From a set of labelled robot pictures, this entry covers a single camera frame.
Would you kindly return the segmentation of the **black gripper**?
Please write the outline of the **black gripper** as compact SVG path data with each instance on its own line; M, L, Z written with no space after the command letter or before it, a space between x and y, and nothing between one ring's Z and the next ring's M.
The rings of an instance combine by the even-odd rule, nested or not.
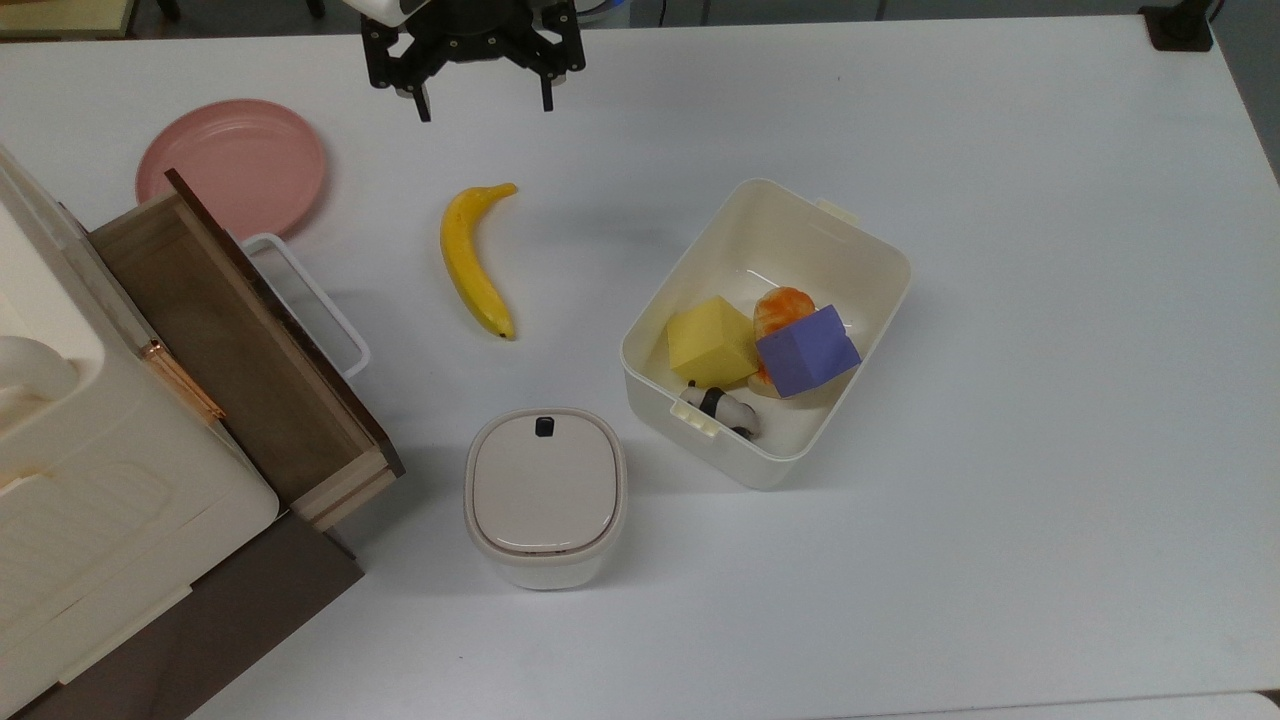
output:
M404 27L362 19L369 82L413 101L419 119L431 120L426 82L448 61L507 56L534 72L544 111L554 109L554 86L585 69L575 5L525 1L428 1Z

